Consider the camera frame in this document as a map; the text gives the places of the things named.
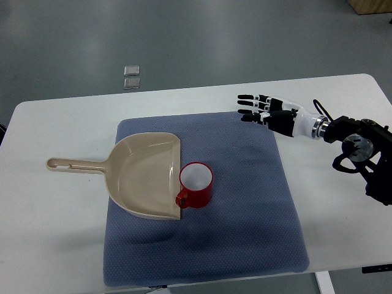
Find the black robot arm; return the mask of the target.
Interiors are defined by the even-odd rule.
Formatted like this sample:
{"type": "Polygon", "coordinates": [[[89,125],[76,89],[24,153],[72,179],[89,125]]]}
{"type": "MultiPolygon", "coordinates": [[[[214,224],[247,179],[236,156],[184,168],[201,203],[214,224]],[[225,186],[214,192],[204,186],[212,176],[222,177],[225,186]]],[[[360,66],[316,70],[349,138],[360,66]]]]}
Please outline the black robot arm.
{"type": "Polygon", "coordinates": [[[333,119],[321,103],[313,104],[327,117],[317,129],[327,143],[340,141],[342,153],[333,160],[339,172],[359,173],[366,181],[365,194],[391,205],[391,132],[371,119],[355,120],[346,116],[333,119]]]}

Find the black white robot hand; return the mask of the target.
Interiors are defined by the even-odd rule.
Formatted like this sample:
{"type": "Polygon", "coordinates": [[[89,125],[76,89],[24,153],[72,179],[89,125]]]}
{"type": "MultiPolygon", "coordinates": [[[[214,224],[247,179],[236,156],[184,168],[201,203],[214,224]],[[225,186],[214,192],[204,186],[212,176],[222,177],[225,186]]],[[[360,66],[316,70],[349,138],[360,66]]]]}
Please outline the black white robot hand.
{"type": "Polygon", "coordinates": [[[243,122],[266,126],[287,137],[302,135],[317,140],[320,138],[319,128],[327,120],[320,114],[308,112],[296,102],[261,94],[240,94],[237,103],[244,107],[238,110],[243,122]]]}

